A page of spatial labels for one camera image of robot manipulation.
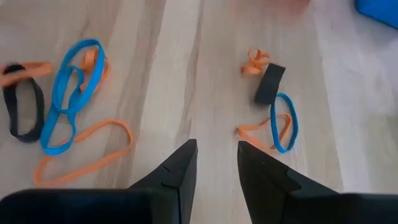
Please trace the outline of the black rubber band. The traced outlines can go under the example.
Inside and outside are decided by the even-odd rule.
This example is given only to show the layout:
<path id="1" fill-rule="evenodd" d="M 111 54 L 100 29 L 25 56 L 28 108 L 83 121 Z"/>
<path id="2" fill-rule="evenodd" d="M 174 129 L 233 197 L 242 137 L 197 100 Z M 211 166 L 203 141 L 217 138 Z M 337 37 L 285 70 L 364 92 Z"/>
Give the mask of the black rubber band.
<path id="1" fill-rule="evenodd" d="M 255 104 L 265 106 L 275 102 L 284 73 L 285 67 L 274 63 L 268 65 L 254 97 Z"/>
<path id="2" fill-rule="evenodd" d="M 12 136 L 18 139 L 20 142 L 32 143 L 36 142 L 41 135 L 42 128 L 44 126 L 44 94 L 41 87 L 37 84 L 34 78 L 28 78 L 27 80 L 34 91 L 35 105 L 36 105 L 36 120 L 34 127 L 25 134 L 19 134 L 18 131 L 18 102 L 16 96 L 16 86 L 18 83 L 14 83 L 9 86 L 2 86 L 2 92 L 4 95 L 4 101 L 6 104 L 7 112 L 9 115 L 9 131 Z"/>

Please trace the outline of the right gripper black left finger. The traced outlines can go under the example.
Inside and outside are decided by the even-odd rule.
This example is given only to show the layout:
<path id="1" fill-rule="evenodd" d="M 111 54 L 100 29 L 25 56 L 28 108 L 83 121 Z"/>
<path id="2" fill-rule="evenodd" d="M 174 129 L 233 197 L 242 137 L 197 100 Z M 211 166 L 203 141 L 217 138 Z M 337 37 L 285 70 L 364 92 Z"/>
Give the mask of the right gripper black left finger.
<path id="1" fill-rule="evenodd" d="M 197 156 L 197 140 L 189 139 L 150 174 L 129 187 L 146 196 L 151 224 L 190 224 Z"/>

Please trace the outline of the blue plastic basket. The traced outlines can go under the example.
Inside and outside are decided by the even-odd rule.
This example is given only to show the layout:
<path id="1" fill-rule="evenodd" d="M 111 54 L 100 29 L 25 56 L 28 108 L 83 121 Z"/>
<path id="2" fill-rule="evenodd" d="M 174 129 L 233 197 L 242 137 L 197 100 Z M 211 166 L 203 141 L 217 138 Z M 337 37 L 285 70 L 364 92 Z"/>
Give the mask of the blue plastic basket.
<path id="1" fill-rule="evenodd" d="M 398 0 L 354 0 L 354 6 L 360 14 L 398 29 Z"/>

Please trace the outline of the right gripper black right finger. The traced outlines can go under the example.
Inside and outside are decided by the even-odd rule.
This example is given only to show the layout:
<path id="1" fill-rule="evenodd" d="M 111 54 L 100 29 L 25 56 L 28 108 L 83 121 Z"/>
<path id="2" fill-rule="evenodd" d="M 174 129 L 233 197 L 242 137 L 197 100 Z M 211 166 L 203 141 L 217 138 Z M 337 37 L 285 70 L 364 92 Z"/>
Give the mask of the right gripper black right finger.
<path id="1" fill-rule="evenodd" d="M 246 141 L 238 142 L 238 171 L 252 224 L 285 224 L 288 199 L 338 193 Z"/>

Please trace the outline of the small twisted orange rubber band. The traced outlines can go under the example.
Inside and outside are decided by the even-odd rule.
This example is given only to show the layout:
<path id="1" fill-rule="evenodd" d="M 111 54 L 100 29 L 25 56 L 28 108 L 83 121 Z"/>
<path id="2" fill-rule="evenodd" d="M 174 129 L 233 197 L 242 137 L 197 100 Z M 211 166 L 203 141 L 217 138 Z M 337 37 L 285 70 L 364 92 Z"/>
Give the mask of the small twisted orange rubber band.
<path id="1" fill-rule="evenodd" d="M 242 66 L 242 73 L 246 75 L 260 75 L 264 68 L 271 63 L 271 56 L 260 49 L 248 51 L 248 61 Z"/>

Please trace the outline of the blue rubber band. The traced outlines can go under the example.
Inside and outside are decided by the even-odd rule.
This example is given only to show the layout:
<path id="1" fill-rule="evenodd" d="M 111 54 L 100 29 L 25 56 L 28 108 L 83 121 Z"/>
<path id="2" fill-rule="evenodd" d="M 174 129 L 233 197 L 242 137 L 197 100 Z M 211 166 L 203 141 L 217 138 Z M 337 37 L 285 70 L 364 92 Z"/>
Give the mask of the blue rubber band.
<path id="1" fill-rule="evenodd" d="M 275 104 L 271 104 L 271 109 L 270 109 L 270 121 L 271 121 L 271 131 L 272 131 L 272 138 L 274 141 L 274 146 L 275 148 L 280 152 L 280 153 L 288 153 L 290 152 L 293 147 L 295 146 L 295 142 L 299 133 L 299 122 L 298 122 L 298 117 L 296 114 L 295 106 L 293 104 L 293 101 L 290 99 L 288 95 L 285 93 L 278 93 L 276 97 L 282 98 L 286 103 L 287 106 L 289 107 L 290 110 L 290 115 L 292 117 L 292 137 L 290 138 L 290 142 L 288 147 L 285 149 L 282 147 L 280 140 L 279 140 L 279 135 L 278 135 L 278 127 L 277 127 L 277 115 L 276 115 L 276 108 Z"/>
<path id="2" fill-rule="evenodd" d="M 96 62 L 94 63 L 94 69 L 86 88 L 84 90 L 81 90 L 79 85 L 83 84 L 83 82 L 85 81 L 83 70 L 72 65 L 71 61 L 79 51 L 87 47 L 97 47 L 98 57 L 96 59 Z M 44 153 L 50 156 L 56 156 L 70 148 L 74 138 L 76 137 L 76 114 L 81 109 L 83 109 L 91 99 L 96 87 L 100 83 L 104 68 L 105 52 L 100 41 L 96 39 L 83 39 L 69 48 L 68 52 L 65 54 L 65 57 L 60 64 L 60 68 L 55 77 L 52 89 L 52 104 L 40 135 L 40 144 Z M 78 74 L 78 86 L 74 89 L 73 93 L 70 96 L 68 108 L 63 109 L 62 100 L 65 95 L 68 81 L 74 71 L 76 71 Z M 67 117 L 70 126 L 72 127 L 72 134 L 66 143 L 61 143 L 59 146 L 50 147 L 50 137 L 54 131 L 55 125 L 58 121 L 58 117 L 61 114 L 64 114 Z"/>

